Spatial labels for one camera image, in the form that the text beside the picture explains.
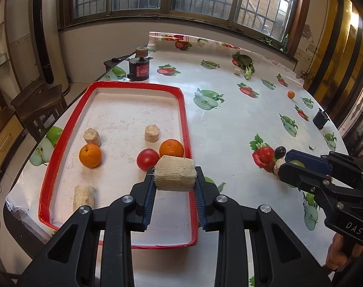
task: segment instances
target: red tomato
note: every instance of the red tomato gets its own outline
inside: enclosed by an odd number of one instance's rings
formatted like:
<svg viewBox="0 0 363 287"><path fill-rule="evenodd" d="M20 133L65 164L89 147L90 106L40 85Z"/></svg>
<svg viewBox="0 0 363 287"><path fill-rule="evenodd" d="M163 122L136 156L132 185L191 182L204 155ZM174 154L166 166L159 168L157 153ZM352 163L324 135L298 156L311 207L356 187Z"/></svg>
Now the red tomato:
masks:
<svg viewBox="0 0 363 287"><path fill-rule="evenodd" d="M154 167L159 159L159 154L154 149L144 149L138 154L136 164L140 169L147 171L148 167Z"/></svg>
<svg viewBox="0 0 363 287"><path fill-rule="evenodd" d="M273 161L274 150L270 146L263 146L258 150L258 155L260 157L261 162L269 163Z"/></svg>

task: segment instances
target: blue gripper pad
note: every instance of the blue gripper pad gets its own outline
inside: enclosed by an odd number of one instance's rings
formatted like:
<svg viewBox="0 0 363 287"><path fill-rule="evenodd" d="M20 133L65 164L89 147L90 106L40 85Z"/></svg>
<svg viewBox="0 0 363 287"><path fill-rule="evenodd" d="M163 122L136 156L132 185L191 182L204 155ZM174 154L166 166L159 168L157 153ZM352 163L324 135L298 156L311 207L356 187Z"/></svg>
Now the blue gripper pad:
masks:
<svg viewBox="0 0 363 287"><path fill-rule="evenodd" d="M317 156L294 149L287 152L285 156L286 162L290 162L293 160L300 161L305 165L305 168L323 175L331 175L331 172L333 170L332 166L329 165L328 161L324 158L319 158Z"/></svg>

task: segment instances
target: dark grape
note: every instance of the dark grape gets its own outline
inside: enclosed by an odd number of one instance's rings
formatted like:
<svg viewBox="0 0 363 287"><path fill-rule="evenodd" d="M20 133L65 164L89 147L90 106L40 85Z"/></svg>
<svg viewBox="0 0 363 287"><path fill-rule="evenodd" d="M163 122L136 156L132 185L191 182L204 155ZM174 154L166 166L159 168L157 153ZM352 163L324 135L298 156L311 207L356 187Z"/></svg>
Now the dark grape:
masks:
<svg viewBox="0 0 363 287"><path fill-rule="evenodd" d="M276 158L283 158L285 156L285 154L286 154L286 148L283 146L279 146L274 151L274 156Z"/></svg>

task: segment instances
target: fruit print tablecloth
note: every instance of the fruit print tablecloth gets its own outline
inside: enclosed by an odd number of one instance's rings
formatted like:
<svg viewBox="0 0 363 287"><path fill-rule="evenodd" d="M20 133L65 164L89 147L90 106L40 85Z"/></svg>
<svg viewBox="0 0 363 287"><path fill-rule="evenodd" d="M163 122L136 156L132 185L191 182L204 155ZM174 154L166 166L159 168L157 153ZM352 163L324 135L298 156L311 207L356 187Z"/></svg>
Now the fruit print tablecloth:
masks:
<svg viewBox="0 0 363 287"><path fill-rule="evenodd" d="M263 163L258 156L264 146L284 146L317 156L330 149L347 153L331 121L322 131L314 126L312 119L320 106L303 89L302 80L278 62L201 37L151 32L148 46L153 59L147 82L183 91L192 157L206 179L241 205L270 205L324 264L334 232L324 226L323 210L312 195L280 182L273 174L274 164ZM244 55L252 59L252 66L245 67L249 61ZM241 68L239 76L234 74L235 67ZM101 80L128 81L127 72L128 62L124 61ZM295 93L293 99L288 98L288 91ZM57 126L64 127L74 106ZM7 198L10 209L28 212L25 221L42 238L51 233L37 217L45 168L44 164L35 167L27 163ZM217 234L201 229L197 246L187 252L135 251L136 283L184 286L188 281L190 286L212 286L216 253ZM161 259L167 260L167 275Z"/></svg>

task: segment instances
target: small orange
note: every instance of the small orange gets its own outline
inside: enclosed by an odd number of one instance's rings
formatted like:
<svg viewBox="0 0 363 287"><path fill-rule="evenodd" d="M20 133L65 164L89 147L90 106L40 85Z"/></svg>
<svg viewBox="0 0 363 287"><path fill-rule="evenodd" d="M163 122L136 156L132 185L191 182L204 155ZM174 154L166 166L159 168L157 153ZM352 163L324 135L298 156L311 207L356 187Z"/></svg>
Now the small orange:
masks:
<svg viewBox="0 0 363 287"><path fill-rule="evenodd" d="M102 161L102 151L96 144L88 143L80 149L79 160L88 168L96 167Z"/></svg>
<svg viewBox="0 0 363 287"><path fill-rule="evenodd" d="M294 92L292 92L292 91L288 91L288 97L289 97L290 99L293 99L293 98L294 98Z"/></svg>
<svg viewBox="0 0 363 287"><path fill-rule="evenodd" d="M160 145L159 154L160 157L163 155L170 155L182 158L184 155L184 148L176 139L168 139Z"/></svg>

